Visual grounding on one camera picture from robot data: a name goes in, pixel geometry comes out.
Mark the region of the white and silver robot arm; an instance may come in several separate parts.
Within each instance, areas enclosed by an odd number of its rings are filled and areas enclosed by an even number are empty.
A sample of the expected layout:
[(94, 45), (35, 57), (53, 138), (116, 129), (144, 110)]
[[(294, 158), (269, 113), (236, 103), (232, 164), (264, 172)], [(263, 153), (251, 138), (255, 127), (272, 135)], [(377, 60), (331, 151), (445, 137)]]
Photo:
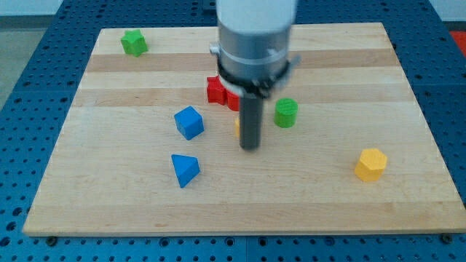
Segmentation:
[(218, 75), (231, 92), (269, 98), (297, 60), (289, 61), (297, 0), (217, 0), (218, 41), (210, 45)]

